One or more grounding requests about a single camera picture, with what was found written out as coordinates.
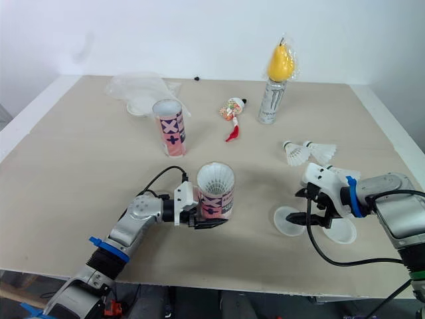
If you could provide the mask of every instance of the paper cup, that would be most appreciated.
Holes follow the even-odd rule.
[[[153,107],[153,114],[161,132],[165,153],[172,158],[186,154],[186,133],[181,104],[176,100],[160,100]]]
[[[233,208],[234,173],[223,163],[201,167],[197,176],[202,216],[228,219]]]

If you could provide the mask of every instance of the plastic bag wrapper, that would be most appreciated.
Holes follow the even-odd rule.
[[[105,93],[127,102],[127,111],[134,116],[152,115],[152,106],[164,99],[177,100],[187,116],[191,113],[177,98],[181,83],[163,80],[154,72],[114,76],[105,87]]]
[[[275,82],[283,82],[295,80],[299,76],[298,57],[292,43],[286,34],[282,36],[264,69],[263,79],[270,78]]]

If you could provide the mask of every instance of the monster energy can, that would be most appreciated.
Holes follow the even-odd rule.
[[[270,78],[267,80],[266,91],[258,113],[258,120],[261,123],[272,124],[276,121],[276,112],[285,89],[286,81],[274,82]]]

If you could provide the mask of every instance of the blue ring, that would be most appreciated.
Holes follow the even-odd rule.
[[[353,208],[354,216],[356,216],[357,218],[363,218],[364,216],[360,212],[359,203],[357,202],[357,196],[356,196],[357,181],[351,176],[346,176],[346,178],[348,181],[348,185],[350,185],[350,200],[351,200],[351,207]]]
[[[91,236],[89,241],[91,241],[93,243],[93,245],[100,247],[100,248],[103,248],[106,251],[109,251],[110,253],[114,254],[115,256],[121,258],[126,263],[128,263],[130,261],[130,257],[128,257],[126,254],[124,254],[122,251],[115,248],[114,246],[111,246],[111,245],[103,242],[99,238],[95,238],[95,237]]]

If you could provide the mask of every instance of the red object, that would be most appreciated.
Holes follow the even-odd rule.
[[[120,302],[111,300],[111,307],[104,310],[104,317],[106,318],[121,318],[123,315]]]
[[[230,135],[228,136],[226,142],[229,142],[231,140],[234,140],[235,138],[237,138],[239,136],[239,125],[236,125],[233,129],[233,132],[230,133]]]

